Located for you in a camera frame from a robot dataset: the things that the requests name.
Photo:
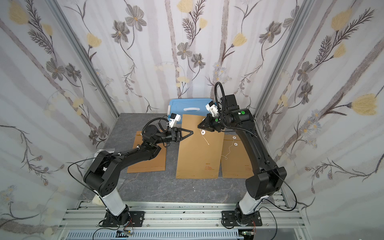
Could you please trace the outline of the blue lidded storage box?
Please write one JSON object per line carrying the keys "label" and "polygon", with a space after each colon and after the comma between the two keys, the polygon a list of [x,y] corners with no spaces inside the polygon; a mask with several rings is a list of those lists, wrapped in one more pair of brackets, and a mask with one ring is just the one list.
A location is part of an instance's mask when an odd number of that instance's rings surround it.
{"label": "blue lidded storage box", "polygon": [[196,98],[196,99],[172,99],[170,100],[167,115],[178,114],[183,115],[195,115],[206,116],[209,111],[206,109],[206,105],[209,104],[212,99],[209,98]]}

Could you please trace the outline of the kraft file bag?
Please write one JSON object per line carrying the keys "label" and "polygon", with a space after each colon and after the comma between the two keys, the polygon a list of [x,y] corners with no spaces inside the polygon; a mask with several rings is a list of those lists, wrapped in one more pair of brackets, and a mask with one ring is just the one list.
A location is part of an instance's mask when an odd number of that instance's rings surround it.
{"label": "kraft file bag", "polygon": [[223,132],[207,132],[198,128],[205,117],[183,115],[182,128],[193,134],[179,145],[177,179],[216,179],[219,177]]}
{"label": "kraft file bag", "polygon": [[249,156],[239,136],[225,135],[221,168],[223,178],[248,179],[254,175]]}
{"label": "kraft file bag", "polygon": [[166,170],[166,148],[159,144],[161,151],[152,160],[142,161],[127,168],[127,173],[161,172]]}

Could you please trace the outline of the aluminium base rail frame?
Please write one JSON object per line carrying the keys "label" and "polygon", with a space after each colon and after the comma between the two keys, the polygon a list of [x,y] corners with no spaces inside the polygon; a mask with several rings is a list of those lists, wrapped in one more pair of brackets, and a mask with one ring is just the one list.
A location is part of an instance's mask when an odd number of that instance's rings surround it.
{"label": "aluminium base rail frame", "polygon": [[[71,230],[112,230],[132,234],[135,230],[223,230],[222,212],[231,211],[233,204],[196,203],[147,203],[128,202],[130,212],[143,211],[140,227],[101,227],[106,210],[81,201],[74,210],[67,210],[55,240],[64,240]],[[283,212],[271,205],[260,210],[262,225],[259,227],[237,227],[243,240],[309,240],[311,237],[299,211]]]}

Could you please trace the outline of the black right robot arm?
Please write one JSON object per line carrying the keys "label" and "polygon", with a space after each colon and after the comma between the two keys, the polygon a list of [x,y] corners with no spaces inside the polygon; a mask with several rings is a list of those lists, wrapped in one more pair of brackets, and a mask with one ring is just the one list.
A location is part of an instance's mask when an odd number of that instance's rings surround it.
{"label": "black right robot arm", "polygon": [[256,216],[260,203],[280,190],[287,171],[278,167],[268,153],[249,109],[240,109],[234,95],[222,97],[221,104],[221,109],[213,101],[206,105],[209,113],[198,128],[208,132],[234,130],[245,147],[254,175],[246,179],[247,193],[236,205],[235,218],[239,225],[246,226]]}

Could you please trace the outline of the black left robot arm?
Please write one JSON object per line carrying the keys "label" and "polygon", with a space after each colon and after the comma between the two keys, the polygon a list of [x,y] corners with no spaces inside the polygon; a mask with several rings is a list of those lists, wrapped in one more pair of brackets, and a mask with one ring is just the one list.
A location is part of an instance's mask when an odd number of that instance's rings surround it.
{"label": "black left robot arm", "polygon": [[173,127],[160,132],[155,125],[146,125],[142,131],[143,143],[130,151],[121,153],[99,152],[86,171],[83,181],[95,192],[106,207],[104,227],[125,226],[132,217],[129,207],[123,202],[117,184],[123,169],[143,161],[154,159],[162,150],[160,144],[181,142],[194,132]]}

